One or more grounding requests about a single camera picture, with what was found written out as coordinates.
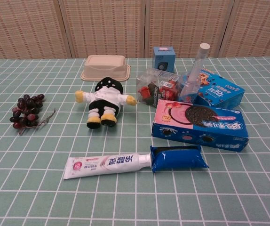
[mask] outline clear bottle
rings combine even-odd
[[[201,86],[200,71],[203,67],[203,60],[206,58],[210,45],[207,43],[201,43],[195,62],[189,73],[182,76],[180,79],[181,93],[178,97],[178,101],[193,103],[198,95],[198,91]]]

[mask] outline small blue box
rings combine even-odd
[[[159,100],[153,137],[240,152],[249,141],[241,111]]]
[[[194,104],[227,109],[240,104],[245,92],[243,88],[205,68],[200,76],[201,88]]]
[[[173,73],[175,58],[176,53],[173,47],[154,47],[152,67]]]

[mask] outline woven screen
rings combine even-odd
[[[220,56],[270,56],[270,0],[240,0],[235,4]]]
[[[143,57],[144,0],[60,0],[76,58]]]
[[[0,0],[0,58],[68,57],[52,0]]]
[[[153,46],[173,46],[177,57],[195,57],[207,42],[216,57],[230,15],[232,0],[149,0],[145,56]]]

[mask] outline doll white shirt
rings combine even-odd
[[[113,87],[108,88],[106,86],[103,86],[100,90],[94,93],[84,93],[84,98],[87,102],[91,103],[95,100],[106,100],[119,108],[121,105],[126,103],[127,96],[128,95],[120,94],[120,92]]]

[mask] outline plush toy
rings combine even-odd
[[[115,126],[120,106],[124,104],[135,106],[137,104],[134,97],[123,94],[121,83],[110,77],[99,81],[94,93],[76,91],[75,101],[90,103],[87,120],[87,127],[90,129],[97,129],[101,124],[109,127]]]

